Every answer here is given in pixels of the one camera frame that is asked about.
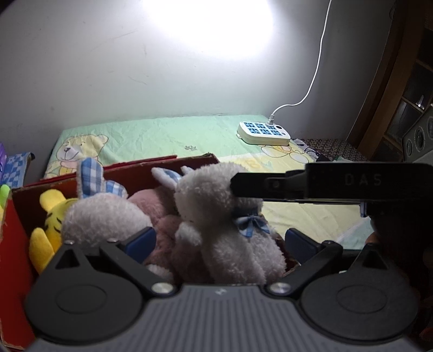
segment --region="power strip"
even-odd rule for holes
[[[288,146],[290,142],[290,135],[283,127],[262,122],[240,122],[237,135],[248,144]]]

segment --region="speaker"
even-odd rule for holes
[[[403,136],[403,159],[433,165],[433,104]]]

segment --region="cartoon bear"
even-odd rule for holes
[[[89,157],[98,160],[98,156],[107,141],[108,137],[103,134],[69,137],[57,150],[57,160],[48,165],[45,178],[74,173],[77,170],[78,160]]]

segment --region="blue gingham bow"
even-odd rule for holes
[[[270,233],[268,223],[259,216],[257,208],[239,209],[236,208],[233,212],[233,222],[238,228],[240,234],[247,238],[251,238],[254,227],[260,231]]]

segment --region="white plush bunny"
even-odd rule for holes
[[[84,250],[109,238],[126,240],[138,231],[152,227],[150,218],[126,199],[125,187],[104,179],[103,167],[95,159],[86,158],[78,162],[77,194],[78,201],[63,219],[61,235]]]
[[[216,284],[266,284],[282,277],[286,263],[275,243],[278,233],[259,215],[263,201],[237,198],[230,190],[231,178],[247,170],[234,163],[219,163],[182,171],[186,173],[183,177],[172,170],[152,170],[162,184],[175,191],[184,221],[176,233],[175,247],[195,249],[195,258],[200,251]]]

